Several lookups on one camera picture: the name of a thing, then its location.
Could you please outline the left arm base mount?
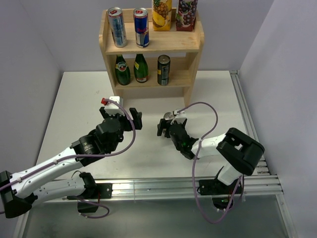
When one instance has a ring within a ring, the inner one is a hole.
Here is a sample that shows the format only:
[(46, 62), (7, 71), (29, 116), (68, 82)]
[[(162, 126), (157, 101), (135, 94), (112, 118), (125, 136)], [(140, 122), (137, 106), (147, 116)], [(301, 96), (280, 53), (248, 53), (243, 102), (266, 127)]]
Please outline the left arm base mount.
[[(67, 200), (77, 201), (77, 211), (86, 219), (101, 219), (110, 214), (110, 209), (102, 204), (102, 199), (110, 199), (112, 195), (112, 183), (98, 183), (88, 195), (67, 196)], [(99, 208), (103, 208), (103, 215), (94, 215)]]

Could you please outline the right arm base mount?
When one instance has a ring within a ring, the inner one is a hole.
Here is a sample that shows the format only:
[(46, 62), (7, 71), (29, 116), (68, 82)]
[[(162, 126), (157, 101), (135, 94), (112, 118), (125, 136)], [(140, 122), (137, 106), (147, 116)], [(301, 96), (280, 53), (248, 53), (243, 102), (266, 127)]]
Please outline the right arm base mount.
[(225, 211), (233, 195), (238, 179), (231, 185), (225, 185), (217, 179), (201, 179), (196, 192), (201, 196), (212, 196), (212, 203), (216, 209)]

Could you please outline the green bottle yellow label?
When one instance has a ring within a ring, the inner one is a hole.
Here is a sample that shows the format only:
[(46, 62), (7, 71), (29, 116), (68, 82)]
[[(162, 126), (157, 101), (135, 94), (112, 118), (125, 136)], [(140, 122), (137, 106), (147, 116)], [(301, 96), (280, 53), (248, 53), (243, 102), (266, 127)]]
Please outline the green bottle yellow label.
[(143, 54), (136, 54), (134, 76), (137, 82), (145, 83), (149, 77), (149, 68)]

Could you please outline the black yellow can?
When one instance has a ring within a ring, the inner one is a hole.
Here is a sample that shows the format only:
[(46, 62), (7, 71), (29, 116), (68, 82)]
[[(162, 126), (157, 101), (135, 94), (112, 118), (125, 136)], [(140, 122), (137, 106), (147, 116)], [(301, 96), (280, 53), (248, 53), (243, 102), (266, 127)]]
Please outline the black yellow can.
[(169, 82), (170, 73), (170, 57), (167, 55), (160, 55), (158, 57), (158, 84), (166, 86)]
[(173, 120), (174, 118), (175, 118), (175, 116), (172, 112), (167, 112), (163, 116), (164, 120)]

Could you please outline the red bull can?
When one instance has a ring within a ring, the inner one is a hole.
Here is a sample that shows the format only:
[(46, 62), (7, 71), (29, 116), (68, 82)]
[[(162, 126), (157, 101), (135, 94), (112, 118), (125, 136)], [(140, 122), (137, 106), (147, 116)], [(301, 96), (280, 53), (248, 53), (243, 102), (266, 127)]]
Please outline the red bull can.
[(145, 8), (136, 8), (133, 11), (136, 44), (141, 48), (149, 45), (148, 11)]
[(107, 17), (115, 46), (118, 48), (125, 47), (127, 45), (127, 37), (122, 9), (119, 7), (108, 9)]

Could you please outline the perrier lychee green bottle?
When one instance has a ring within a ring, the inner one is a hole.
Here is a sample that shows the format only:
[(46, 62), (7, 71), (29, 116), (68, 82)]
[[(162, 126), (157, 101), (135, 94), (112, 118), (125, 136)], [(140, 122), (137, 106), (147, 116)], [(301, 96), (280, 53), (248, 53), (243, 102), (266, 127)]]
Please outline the perrier lychee green bottle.
[(116, 55), (115, 76), (120, 85), (128, 85), (131, 82), (130, 69), (123, 55)]

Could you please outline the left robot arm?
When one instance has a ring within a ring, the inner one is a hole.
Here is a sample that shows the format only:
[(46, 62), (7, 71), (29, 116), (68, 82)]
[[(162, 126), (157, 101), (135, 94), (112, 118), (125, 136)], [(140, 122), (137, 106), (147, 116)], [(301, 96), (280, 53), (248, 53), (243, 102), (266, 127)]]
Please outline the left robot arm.
[(56, 198), (90, 199), (96, 194), (97, 184), (90, 173), (82, 172), (76, 179), (56, 181), (56, 178), (125, 152), (125, 149), (116, 151), (124, 132), (135, 133), (142, 129), (142, 113), (135, 108), (128, 112), (117, 110), (111, 115), (108, 109), (101, 107), (100, 112), (104, 118), (102, 123), (53, 158), (21, 172), (1, 172), (0, 196), (6, 218), (18, 217)]

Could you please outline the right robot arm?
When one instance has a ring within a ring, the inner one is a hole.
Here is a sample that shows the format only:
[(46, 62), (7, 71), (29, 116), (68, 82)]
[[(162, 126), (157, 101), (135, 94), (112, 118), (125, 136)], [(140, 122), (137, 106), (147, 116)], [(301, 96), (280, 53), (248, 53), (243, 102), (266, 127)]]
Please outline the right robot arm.
[(221, 155), (227, 161), (214, 179), (199, 181), (201, 195), (225, 194), (234, 189), (240, 176), (253, 174), (265, 152), (259, 142), (234, 127), (222, 135), (199, 142), (199, 139), (188, 135), (186, 122), (186, 119), (182, 123), (161, 119), (157, 125), (157, 136), (170, 138), (176, 150), (189, 160), (195, 156), (200, 159)]

